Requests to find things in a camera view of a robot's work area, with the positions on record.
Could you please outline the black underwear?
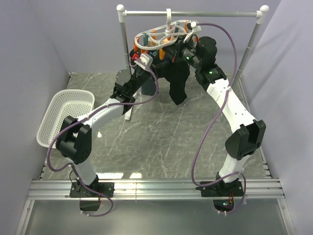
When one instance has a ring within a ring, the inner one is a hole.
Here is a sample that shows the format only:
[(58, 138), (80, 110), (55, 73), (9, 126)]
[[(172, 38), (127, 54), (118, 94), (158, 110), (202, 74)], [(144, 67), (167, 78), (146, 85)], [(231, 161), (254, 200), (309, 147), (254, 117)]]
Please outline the black underwear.
[(185, 61), (172, 63), (169, 60), (154, 64), (159, 78), (165, 78), (170, 83), (169, 95), (176, 105), (187, 98), (185, 93), (186, 81), (190, 75), (189, 65)]

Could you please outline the white clip hanger frame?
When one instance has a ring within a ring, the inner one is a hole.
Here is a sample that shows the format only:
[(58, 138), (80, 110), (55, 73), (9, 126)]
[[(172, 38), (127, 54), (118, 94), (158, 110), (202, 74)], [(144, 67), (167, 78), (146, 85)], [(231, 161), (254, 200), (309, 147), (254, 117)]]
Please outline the white clip hanger frame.
[(187, 34), (185, 24), (187, 21), (172, 21), (172, 10), (170, 8), (166, 9), (166, 24), (137, 34), (134, 38), (134, 48), (139, 49), (141, 53), (146, 53), (150, 50), (162, 49), (160, 40), (164, 38), (183, 36), (185, 39)]

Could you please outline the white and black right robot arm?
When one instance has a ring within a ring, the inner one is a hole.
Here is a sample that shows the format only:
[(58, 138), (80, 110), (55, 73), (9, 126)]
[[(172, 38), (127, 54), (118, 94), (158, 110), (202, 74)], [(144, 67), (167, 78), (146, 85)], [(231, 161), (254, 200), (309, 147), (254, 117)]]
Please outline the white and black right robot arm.
[(202, 88), (219, 106), (232, 134), (225, 141), (227, 156), (214, 182), (195, 183), (198, 189), (218, 195), (228, 195), (239, 188), (239, 175), (251, 155), (261, 146), (266, 130), (263, 120), (257, 120), (242, 104), (232, 89), (232, 82), (216, 64), (217, 47), (213, 38), (204, 36), (196, 42), (179, 37), (163, 48), (172, 62), (186, 62), (195, 69)]

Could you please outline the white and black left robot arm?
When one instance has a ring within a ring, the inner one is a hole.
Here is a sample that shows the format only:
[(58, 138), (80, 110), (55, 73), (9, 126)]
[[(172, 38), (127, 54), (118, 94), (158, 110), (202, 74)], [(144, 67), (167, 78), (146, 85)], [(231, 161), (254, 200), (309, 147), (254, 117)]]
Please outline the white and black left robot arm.
[(134, 94), (150, 78), (156, 78), (156, 75), (147, 65), (137, 66), (133, 73), (121, 70), (117, 73), (113, 94), (104, 104), (84, 117), (68, 116), (64, 119), (55, 146), (69, 161), (86, 196), (100, 193), (99, 178), (88, 161), (94, 134), (138, 105)]

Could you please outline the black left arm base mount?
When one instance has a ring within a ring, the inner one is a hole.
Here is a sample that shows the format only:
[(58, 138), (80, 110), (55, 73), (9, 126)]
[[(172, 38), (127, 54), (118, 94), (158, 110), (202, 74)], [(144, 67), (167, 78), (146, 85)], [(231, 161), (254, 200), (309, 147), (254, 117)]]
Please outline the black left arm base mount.
[[(96, 183), (88, 186), (90, 189), (101, 193), (109, 198), (113, 197), (114, 191), (114, 183), (113, 182), (106, 182), (106, 183)], [(100, 208), (101, 204), (101, 195), (97, 193), (91, 192), (82, 186), (78, 181), (73, 182), (71, 185), (70, 198), (80, 199), (79, 206), (83, 212), (96, 212)]]

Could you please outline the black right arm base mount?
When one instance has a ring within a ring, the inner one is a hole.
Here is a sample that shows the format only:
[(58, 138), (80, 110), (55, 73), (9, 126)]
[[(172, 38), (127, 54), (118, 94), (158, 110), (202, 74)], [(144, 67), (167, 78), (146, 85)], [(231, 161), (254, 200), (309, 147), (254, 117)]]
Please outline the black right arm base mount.
[(225, 183), (220, 181), (209, 187), (200, 187), (202, 197), (214, 197), (213, 205), (218, 213), (227, 215), (245, 202), (246, 187), (238, 179)]

